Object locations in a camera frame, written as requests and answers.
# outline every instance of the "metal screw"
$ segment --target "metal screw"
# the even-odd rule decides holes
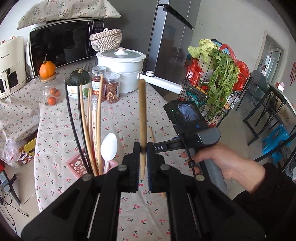
[[[170,166],[169,166],[168,164],[162,164],[162,165],[160,166],[160,168],[161,168],[161,170],[163,170],[163,171],[167,171],[167,170],[170,169]]]
[[[121,164],[121,165],[119,165],[117,168],[118,168],[119,171],[125,171],[125,170],[127,169],[127,166]]]
[[[205,177],[204,175],[198,174],[195,176],[195,179],[199,182],[202,182],[205,179]]]
[[[89,181],[91,179],[91,175],[90,174],[84,174],[83,176],[82,176],[82,180],[83,181]]]

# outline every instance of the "blue stool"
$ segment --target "blue stool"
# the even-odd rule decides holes
[[[288,138],[289,134],[287,133],[283,124],[279,125],[268,137],[262,140],[262,142],[266,143],[262,150],[263,154],[272,151],[279,145],[280,141],[285,141]],[[272,157],[274,159],[274,164],[276,164],[281,159],[281,153],[277,151],[276,153],[272,154]]]

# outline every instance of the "plastic jar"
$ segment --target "plastic jar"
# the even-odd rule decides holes
[[[106,100],[106,86],[105,86],[106,80],[104,78],[105,73],[106,73],[106,67],[104,66],[95,66],[91,69],[91,82],[92,82],[94,95],[99,95],[101,75],[103,75],[103,90],[102,90],[101,102],[104,102]]]
[[[63,101],[65,98],[65,87],[59,74],[55,74],[46,80],[39,78],[39,81],[43,92],[40,101],[44,105],[54,106]]]
[[[106,99],[111,103],[116,103],[119,101],[119,83],[120,74],[118,73],[106,73]]]

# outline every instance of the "power cord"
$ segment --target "power cord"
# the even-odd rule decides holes
[[[5,197],[6,197],[6,195],[10,197],[10,203],[8,203],[7,201],[5,201]],[[14,221],[13,217],[11,216],[10,212],[8,211],[6,205],[11,206],[11,207],[14,208],[16,211],[20,212],[21,214],[23,214],[23,215],[25,215],[25,216],[27,216],[27,217],[29,217],[29,215],[28,215],[28,214],[25,214],[25,213],[23,213],[23,212],[21,212],[20,210],[18,210],[17,208],[15,208],[14,206],[11,205],[11,204],[12,204],[12,197],[11,197],[9,194],[6,193],[6,194],[4,194],[4,197],[3,197],[2,184],[1,184],[1,195],[0,195],[0,199],[3,201],[4,207],[5,207],[6,211],[7,211],[7,213],[9,214],[10,218],[12,219],[13,223],[12,223],[12,222],[10,221],[10,219],[6,216],[6,214],[5,214],[5,212],[3,211],[3,209],[2,209],[1,207],[0,207],[0,208],[1,208],[1,210],[2,210],[2,212],[3,212],[3,214],[4,214],[4,216],[7,218],[7,220],[8,220],[8,221],[11,223],[11,225],[15,228],[15,233],[17,234],[17,229],[16,229],[15,221]]]
[[[173,127],[174,127],[175,132],[177,133],[178,137],[180,138],[182,144],[185,147],[185,150],[187,152],[187,156],[188,156],[188,159],[189,159],[188,166],[189,166],[189,168],[191,168],[193,176],[195,177],[196,173],[195,173],[194,167],[196,166],[196,163],[195,163],[194,160],[192,160],[192,157],[190,155],[190,151],[189,151],[189,149],[188,149],[188,147],[186,145],[185,136],[184,136],[184,132],[185,132],[184,128],[183,128],[183,126],[178,125],[178,124],[173,124]]]

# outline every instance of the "cherry print tablecloth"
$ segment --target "cherry print tablecloth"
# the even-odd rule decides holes
[[[175,137],[173,126],[163,109],[166,101],[149,84],[146,91],[147,126],[152,127],[155,141]],[[125,154],[132,152],[134,141],[139,139],[138,94],[136,90],[121,95],[117,103],[102,103],[101,138],[110,132],[117,136],[119,145],[115,160],[118,163],[122,162]],[[77,101],[70,99],[70,106],[78,136],[81,136]],[[40,113],[34,168],[36,195],[42,211],[76,181],[65,163],[78,153],[78,149],[65,100],[54,107],[41,106]],[[178,168],[183,174],[192,175],[180,154],[181,150],[162,153],[167,164]],[[139,181],[137,193],[121,194],[118,240],[170,240],[166,198],[149,192],[147,170],[145,179]]]
[[[21,141],[38,128],[40,84],[32,80],[5,99],[0,99],[0,158],[6,139]],[[19,162],[8,163],[19,167]]]

